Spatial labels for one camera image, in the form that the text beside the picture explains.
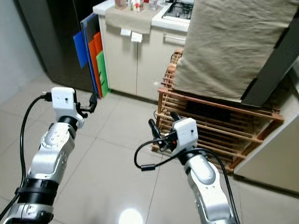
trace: white wall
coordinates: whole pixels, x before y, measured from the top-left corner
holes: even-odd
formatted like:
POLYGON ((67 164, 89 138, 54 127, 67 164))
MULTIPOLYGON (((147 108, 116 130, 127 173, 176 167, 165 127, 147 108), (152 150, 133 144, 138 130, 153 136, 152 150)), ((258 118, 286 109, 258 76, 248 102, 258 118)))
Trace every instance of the white wall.
POLYGON ((0 0, 0 105, 38 76, 45 76, 13 0, 0 0))

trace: label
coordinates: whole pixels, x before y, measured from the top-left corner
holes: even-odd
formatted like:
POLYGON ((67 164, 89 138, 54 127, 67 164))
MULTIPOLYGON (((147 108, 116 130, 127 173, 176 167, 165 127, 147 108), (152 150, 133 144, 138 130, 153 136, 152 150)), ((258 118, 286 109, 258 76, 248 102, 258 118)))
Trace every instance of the label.
POLYGON ((139 42, 139 43, 141 43, 141 41, 142 41, 142 34, 136 33, 136 32, 132 32, 131 42, 139 42))
POLYGON ((131 36, 131 30, 121 29, 121 36, 131 36))

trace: wooden shelf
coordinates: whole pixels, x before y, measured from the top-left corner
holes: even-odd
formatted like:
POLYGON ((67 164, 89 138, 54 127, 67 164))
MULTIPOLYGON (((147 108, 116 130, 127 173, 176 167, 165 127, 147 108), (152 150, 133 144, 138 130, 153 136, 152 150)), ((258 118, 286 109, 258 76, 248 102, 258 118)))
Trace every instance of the wooden shelf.
MULTIPOLYGON (((164 87, 159 89, 157 126, 162 134, 170 131, 173 123, 170 112, 195 119, 199 132, 198 146, 216 152, 227 171, 233 172, 284 119, 278 108, 269 105, 255 109, 175 90, 173 80, 176 64, 182 54, 182 50, 176 50, 171 57, 162 81, 164 87)), ((152 150, 159 152, 154 145, 152 150)), ((218 166, 213 158, 210 161, 218 166)))

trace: tile floor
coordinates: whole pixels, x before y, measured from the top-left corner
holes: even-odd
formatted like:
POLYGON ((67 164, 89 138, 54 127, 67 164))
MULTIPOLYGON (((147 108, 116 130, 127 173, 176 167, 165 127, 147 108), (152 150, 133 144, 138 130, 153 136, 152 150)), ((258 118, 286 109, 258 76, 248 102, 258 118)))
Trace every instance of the tile floor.
MULTIPOLYGON (((40 77, 0 106, 0 210, 13 197, 20 181, 22 117, 29 103, 52 86, 55 84, 48 78, 40 77)), ((77 97, 84 104, 89 93, 77 91, 77 97)), ((136 147, 151 139, 147 122, 156 108, 112 93, 99 101, 95 113, 77 132, 76 147, 56 196, 52 224, 117 224, 121 212, 128 208, 141 214, 143 224, 200 223, 192 191, 177 161, 146 173, 134 166, 136 147)), ((39 102, 33 108, 24 139, 27 168, 41 136, 54 120, 50 103, 39 102)), ((146 148, 138 159, 140 163, 157 163, 165 158, 146 148)), ((299 222, 298 199, 232 177, 230 182, 241 223, 299 222)))

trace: countertop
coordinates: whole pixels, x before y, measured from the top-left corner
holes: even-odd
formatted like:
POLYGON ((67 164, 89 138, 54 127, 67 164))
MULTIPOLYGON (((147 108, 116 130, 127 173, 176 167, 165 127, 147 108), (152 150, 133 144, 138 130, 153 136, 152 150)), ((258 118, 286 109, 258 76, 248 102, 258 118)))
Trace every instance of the countertop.
MULTIPOLYGON (((151 26, 173 29, 177 31, 187 32, 189 28, 189 24, 185 22, 172 21, 167 19, 162 19, 164 13, 169 9, 172 3, 168 3, 165 5, 160 5, 162 7, 161 11, 155 15, 151 21, 151 26)), ((105 12, 107 9, 114 6, 114 0, 104 1, 93 7, 93 13, 101 16, 105 16, 105 12)))

